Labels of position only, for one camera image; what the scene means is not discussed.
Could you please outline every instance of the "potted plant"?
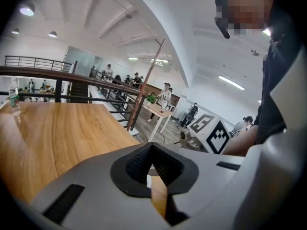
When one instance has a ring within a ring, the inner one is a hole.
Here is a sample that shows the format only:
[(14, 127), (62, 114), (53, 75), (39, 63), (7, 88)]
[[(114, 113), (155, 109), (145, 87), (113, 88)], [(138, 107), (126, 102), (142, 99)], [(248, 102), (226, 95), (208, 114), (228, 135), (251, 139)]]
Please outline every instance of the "potted plant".
[(150, 93), (147, 97), (146, 97), (146, 99), (145, 99), (145, 104), (146, 105), (149, 105), (150, 103), (155, 103), (155, 101), (156, 101), (156, 99), (157, 99), (157, 97), (155, 97), (155, 95), (154, 95), (154, 92), (152, 92), (152, 93)]

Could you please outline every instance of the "staircase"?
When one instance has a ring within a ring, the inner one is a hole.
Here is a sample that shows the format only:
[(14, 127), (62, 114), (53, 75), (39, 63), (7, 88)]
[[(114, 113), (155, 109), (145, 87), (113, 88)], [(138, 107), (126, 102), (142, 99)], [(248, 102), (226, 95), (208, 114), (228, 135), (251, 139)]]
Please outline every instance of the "staircase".
[[(87, 97), (88, 85), (84, 83), (74, 82), (71, 86), (71, 95)], [(87, 100), (71, 100), (70, 103), (88, 103)]]

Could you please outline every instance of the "railing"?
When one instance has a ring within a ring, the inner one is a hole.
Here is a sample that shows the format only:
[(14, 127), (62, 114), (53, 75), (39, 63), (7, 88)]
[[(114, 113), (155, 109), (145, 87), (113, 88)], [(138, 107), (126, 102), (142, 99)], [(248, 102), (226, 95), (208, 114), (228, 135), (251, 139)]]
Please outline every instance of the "railing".
[[(112, 78), (112, 77), (110, 77), (110, 76), (108, 76), (108, 75), (106, 75), (102, 72), (99, 72), (97, 70), (94, 70), (94, 69), (91, 69), (89, 77), (94, 78), (96, 80), (108, 82), (108, 83), (112, 82), (114, 84), (117, 84), (117, 85), (120, 85), (120, 86), (123, 86), (123, 87), (127, 87), (129, 89), (140, 92), (139, 89), (132, 87), (129, 84), (126, 84), (126, 83), (124, 83), (124, 82), (122, 82), (118, 79)], [(124, 104), (111, 102), (111, 104), (118, 111), (118, 113), (120, 113), (124, 117), (124, 121), (127, 121), (127, 120), (130, 119), (130, 115), (131, 115), (131, 113), (134, 109), (134, 106), (136, 104), (135, 99), (136, 99), (136, 96), (138, 94), (136, 94), (136, 93), (133, 94), (134, 95), (134, 97), (133, 97), (132, 95), (130, 95), (126, 92), (114, 91), (110, 88), (105, 88), (105, 87), (98, 88), (98, 90), (105, 96), (105, 98), (107, 100), (121, 100), (121, 101), (125, 102)], [(140, 104), (139, 104), (138, 110), (136, 111), (136, 113), (137, 113), (136, 117), (133, 119), (133, 122), (132, 122), (132, 125), (131, 125), (131, 128), (130, 128), (131, 130), (133, 130), (133, 128), (134, 128), (135, 122), (137, 120), (137, 117), (139, 116), (139, 113), (141, 111), (145, 97), (146, 97), (146, 93), (144, 93), (144, 95), (140, 99)]]
[(5, 56), (4, 65), (7, 67), (31, 67), (64, 72), (69, 72), (73, 66), (72, 63), (63, 61), (26, 56)]
[[(28, 92), (19, 92), (20, 97), (43, 97), (48, 100), (53, 100), (54, 102), (61, 102), (61, 99), (67, 100), (86, 100), (86, 101), (98, 101), (98, 102), (106, 102), (111, 103), (116, 111), (110, 111), (110, 113), (119, 113), (123, 116), (122, 119), (118, 120), (119, 122), (125, 122), (130, 120), (130, 114), (133, 112), (135, 108), (135, 101), (126, 101), (124, 98), (117, 96), (114, 97), (116, 93), (123, 93), (124, 95), (138, 95), (140, 90), (133, 88), (129, 85), (120, 85), (115, 83), (110, 83), (106, 80), (93, 79), (89, 77), (84, 77), (76, 74), (59, 72), (54, 70), (46, 70), (39, 68), (29, 68), (29, 67), (7, 67), (0, 66), (0, 76), (24, 76), (24, 77), (37, 77), (37, 78), (48, 78), (56, 80), (56, 87), (54, 93), (28, 93)], [(96, 86), (98, 89), (108, 90), (110, 94), (108, 98), (93, 98), (93, 97), (83, 97), (83, 96), (73, 96), (62, 94), (62, 82), (74, 82), (83, 83), (86, 85)], [(8, 92), (0, 92), (0, 95), (9, 95)], [(131, 126), (131, 130), (133, 130), (134, 124), (136, 122), (137, 116), (132, 120), (133, 126)]]

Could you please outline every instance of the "ceiling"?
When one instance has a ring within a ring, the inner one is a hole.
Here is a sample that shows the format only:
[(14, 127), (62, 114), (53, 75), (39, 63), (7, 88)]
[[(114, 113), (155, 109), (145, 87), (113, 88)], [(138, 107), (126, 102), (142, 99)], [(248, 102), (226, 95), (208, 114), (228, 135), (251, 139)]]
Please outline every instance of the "ceiling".
[[(24, 3), (27, 2), (34, 3), (35, 15), (27, 17), (17, 9), (5, 36), (13, 36), (12, 29), (19, 27), (21, 35), (48, 37), (49, 32), (42, 30), (42, 27), (51, 28), (52, 25), (58, 33), (57, 40), (62, 39), (69, 43), (70, 40), (73, 41), (73, 35), (71, 38), (67, 37), (65, 28), (71, 28), (74, 32), (90, 34), (113, 51), (120, 52), (125, 59), (142, 58), (142, 63), (146, 65), (150, 65), (150, 59), (159, 48), (155, 40), (162, 41), (138, 10), (126, 0), (24, 0)], [(159, 58), (171, 61), (172, 57), (166, 46)], [(163, 64), (168, 71), (176, 69), (171, 62)]]
[[(162, 41), (155, 29), (142, 18), (137, 8), (126, 0), (26, 0), (28, 1), (35, 4), (37, 24), (40, 22), (57, 26), (59, 39), (62, 28), (73, 28), (74, 33), (86, 32), (88, 37), (120, 52), (123, 58), (147, 59), (148, 61), (144, 61), (147, 65), (159, 47), (155, 39)], [(197, 53), (196, 65), (193, 66), (197, 69), (195, 72), (213, 79), (223, 75), (248, 90), (242, 95), (250, 97), (252, 94), (257, 101), (262, 87), (262, 56), (269, 47), (269, 37), (263, 32), (246, 31), (245, 35), (234, 35), (230, 32), (231, 38), (227, 40), (213, 20), (214, 0), (187, 1), (192, 12), (191, 33), (194, 35)], [(127, 14), (131, 14), (132, 18), (127, 18)], [(17, 24), (21, 27), (25, 20), (29, 18), (17, 12), (8, 25), (7, 35), (11, 36), (10, 31), (13, 27)], [(29, 34), (48, 37), (47, 33), (39, 28)], [(253, 56), (250, 52), (252, 49), (257, 50), (260, 55)], [(170, 62), (165, 68), (166, 71), (177, 69), (172, 64), (173, 58), (167, 46), (159, 58)]]

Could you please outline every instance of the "black and white fiducial marker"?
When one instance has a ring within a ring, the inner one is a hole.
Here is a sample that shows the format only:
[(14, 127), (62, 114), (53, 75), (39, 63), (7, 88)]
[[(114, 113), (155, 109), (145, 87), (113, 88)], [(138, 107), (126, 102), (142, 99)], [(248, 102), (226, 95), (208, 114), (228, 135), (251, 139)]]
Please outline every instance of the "black and white fiducial marker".
[(187, 128), (209, 153), (222, 154), (230, 140), (230, 134), (219, 116), (204, 114)]

